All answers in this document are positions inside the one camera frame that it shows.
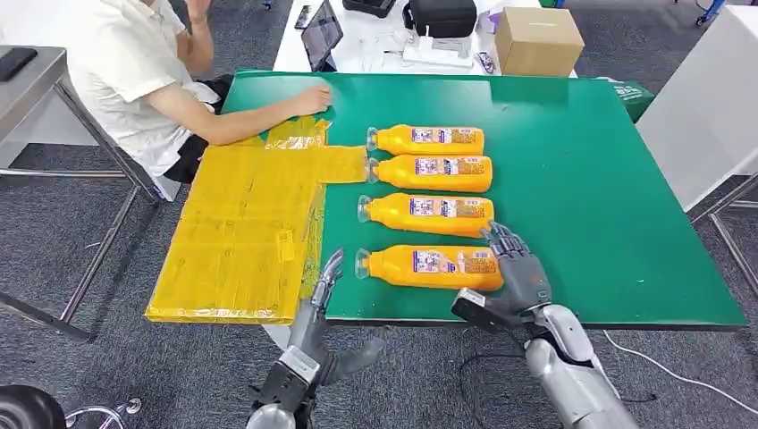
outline tablet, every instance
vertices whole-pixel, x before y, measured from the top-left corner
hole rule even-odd
[[[342,36],[344,33],[334,15],[334,9],[329,0],[324,0],[300,35],[312,72],[320,72],[324,68],[332,49],[337,46]]]

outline white shirt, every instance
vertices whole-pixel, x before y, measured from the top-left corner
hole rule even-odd
[[[82,103],[148,173],[160,176],[179,160],[192,131],[160,114],[143,97],[179,83],[199,101],[219,101],[193,82],[177,56],[184,25],[168,0],[87,0],[72,24],[69,73]]]

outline man's hand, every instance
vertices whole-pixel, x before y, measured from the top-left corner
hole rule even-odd
[[[325,85],[316,85],[287,100],[292,116],[307,116],[326,111],[332,105],[332,91]]]
[[[187,15],[191,22],[203,22],[208,15],[211,0],[184,0],[187,4]]]

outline green mat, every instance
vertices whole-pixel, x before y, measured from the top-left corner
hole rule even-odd
[[[607,82],[584,79],[238,72],[226,111],[259,107],[327,81],[332,145],[362,145],[366,128],[398,123],[474,126],[494,162],[484,195],[495,216],[540,256],[554,301],[588,325],[721,327],[745,324],[716,266]],[[386,159],[389,154],[374,152]],[[386,184],[330,185],[323,258],[348,261],[328,308],[342,321],[456,321],[450,290],[356,279],[359,248],[481,244],[359,223],[360,194]],[[409,193],[428,193],[409,191]]]

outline yellow bag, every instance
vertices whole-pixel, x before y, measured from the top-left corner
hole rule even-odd
[[[291,323],[319,273],[323,183],[365,179],[365,149],[327,147],[327,127],[304,117],[274,127],[265,143],[206,150],[149,320]]]

